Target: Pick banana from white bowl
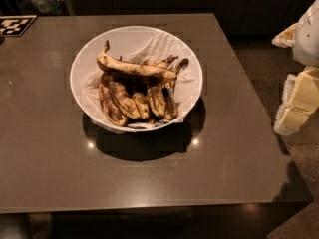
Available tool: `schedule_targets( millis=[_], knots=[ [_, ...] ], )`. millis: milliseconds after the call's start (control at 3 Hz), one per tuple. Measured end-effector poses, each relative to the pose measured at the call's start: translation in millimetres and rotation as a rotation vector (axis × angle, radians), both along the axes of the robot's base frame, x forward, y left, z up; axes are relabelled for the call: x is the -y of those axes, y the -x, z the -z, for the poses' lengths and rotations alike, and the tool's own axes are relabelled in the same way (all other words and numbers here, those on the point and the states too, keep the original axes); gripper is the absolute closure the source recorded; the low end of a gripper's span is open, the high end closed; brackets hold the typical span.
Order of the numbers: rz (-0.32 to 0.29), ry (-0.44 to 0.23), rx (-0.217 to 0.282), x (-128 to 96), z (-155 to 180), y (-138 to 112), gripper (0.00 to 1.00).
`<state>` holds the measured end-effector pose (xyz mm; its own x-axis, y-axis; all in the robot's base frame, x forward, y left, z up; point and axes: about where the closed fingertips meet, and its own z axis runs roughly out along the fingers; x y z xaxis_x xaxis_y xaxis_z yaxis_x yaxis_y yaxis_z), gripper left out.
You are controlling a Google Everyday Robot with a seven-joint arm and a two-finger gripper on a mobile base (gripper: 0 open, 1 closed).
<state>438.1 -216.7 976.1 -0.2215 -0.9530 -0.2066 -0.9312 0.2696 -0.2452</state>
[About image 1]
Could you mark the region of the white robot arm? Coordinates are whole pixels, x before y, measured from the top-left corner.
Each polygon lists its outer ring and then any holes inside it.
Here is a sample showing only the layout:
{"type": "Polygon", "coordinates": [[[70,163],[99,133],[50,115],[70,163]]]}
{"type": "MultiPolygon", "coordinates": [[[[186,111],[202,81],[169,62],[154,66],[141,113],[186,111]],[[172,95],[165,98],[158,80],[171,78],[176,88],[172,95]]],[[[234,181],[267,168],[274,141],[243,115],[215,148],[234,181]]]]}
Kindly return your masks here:
{"type": "Polygon", "coordinates": [[[282,104],[275,117],[274,131],[290,136],[319,109],[319,0],[313,2],[297,23],[276,35],[272,44],[291,48],[293,59],[305,66],[297,76],[287,76],[282,104]]]}

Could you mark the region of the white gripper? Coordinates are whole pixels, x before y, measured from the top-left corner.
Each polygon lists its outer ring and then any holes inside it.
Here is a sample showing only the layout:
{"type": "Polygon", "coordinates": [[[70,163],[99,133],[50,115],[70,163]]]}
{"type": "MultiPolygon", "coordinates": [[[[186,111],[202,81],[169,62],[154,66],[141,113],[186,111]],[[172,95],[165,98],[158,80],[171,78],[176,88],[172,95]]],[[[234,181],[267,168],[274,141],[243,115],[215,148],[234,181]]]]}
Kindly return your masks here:
{"type": "Polygon", "coordinates": [[[319,68],[306,67],[297,76],[289,74],[284,82],[274,131],[290,136],[299,130],[319,108],[319,68]]]}

